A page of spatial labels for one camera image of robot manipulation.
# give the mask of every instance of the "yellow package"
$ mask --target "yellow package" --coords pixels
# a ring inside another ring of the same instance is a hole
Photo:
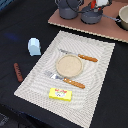
[[[51,88],[49,98],[59,99],[64,101],[71,101],[72,91]]]

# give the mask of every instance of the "butter knife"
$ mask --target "butter knife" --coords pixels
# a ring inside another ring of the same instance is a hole
[[[92,57],[85,56],[85,55],[81,55],[81,54],[72,53],[72,52],[69,52],[69,51],[65,51],[65,50],[63,50],[63,49],[59,49],[59,51],[61,51],[61,52],[63,52],[63,53],[66,53],[66,54],[77,55],[78,57],[80,57],[80,58],[82,58],[82,59],[85,59],[85,60],[89,60],[89,61],[93,61],[93,62],[97,62],[97,61],[98,61],[96,58],[92,58]]]
[[[54,73],[52,73],[52,72],[50,72],[50,71],[45,71],[44,74],[45,74],[46,76],[52,78],[52,79],[59,79],[59,80],[62,80],[62,81],[64,81],[64,82],[68,83],[68,84],[74,85],[74,86],[76,86],[76,87],[79,87],[79,88],[82,88],[82,89],[85,88],[85,86],[84,86],[83,84],[81,84],[81,83],[78,83],[78,82],[75,82],[75,81],[73,81],[73,80],[70,80],[70,79],[67,79],[67,78],[58,76],[58,75],[56,75],[56,74],[54,74]]]

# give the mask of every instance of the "black tablecloth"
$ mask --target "black tablecloth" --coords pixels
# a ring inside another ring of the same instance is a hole
[[[80,126],[18,98],[14,63],[25,78],[41,56],[30,56],[28,41],[37,38],[43,54],[60,30],[115,43],[90,128],[128,127],[128,44],[48,24],[54,0],[15,0],[0,12],[0,104],[31,115],[55,128]]]

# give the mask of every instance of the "striped placemat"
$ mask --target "striped placemat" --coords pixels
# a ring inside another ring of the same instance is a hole
[[[60,31],[14,95],[62,116],[81,127],[89,128],[114,45],[114,43]],[[55,63],[65,55],[58,49],[98,59],[96,63],[82,60],[84,64],[83,72],[72,78],[72,80],[84,84],[85,89],[44,75],[45,70],[58,74]],[[72,91],[71,102],[49,99],[50,88]]]

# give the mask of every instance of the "knife blade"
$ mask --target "knife blade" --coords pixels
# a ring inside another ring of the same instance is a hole
[[[61,51],[63,53],[66,53],[66,54],[76,55],[76,56],[78,56],[78,57],[80,57],[82,59],[85,59],[85,60],[89,60],[89,61],[93,61],[93,62],[97,62],[98,61],[96,58],[92,58],[92,57],[81,55],[81,54],[72,53],[72,52],[69,52],[69,51],[66,51],[66,50],[63,50],[63,49],[59,49],[59,51]]]
[[[46,76],[52,78],[52,79],[59,79],[59,80],[62,80],[64,82],[68,83],[68,84],[74,85],[76,87],[79,87],[79,88],[82,88],[82,89],[85,88],[85,86],[83,84],[81,84],[81,83],[75,82],[75,81],[67,79],[67,78],[63,78],[63,77],[58,76],[58,75],[56,75],[56,74],[54,74],[54,73],[52,73],[50,71],[45,71],[44,74]]]

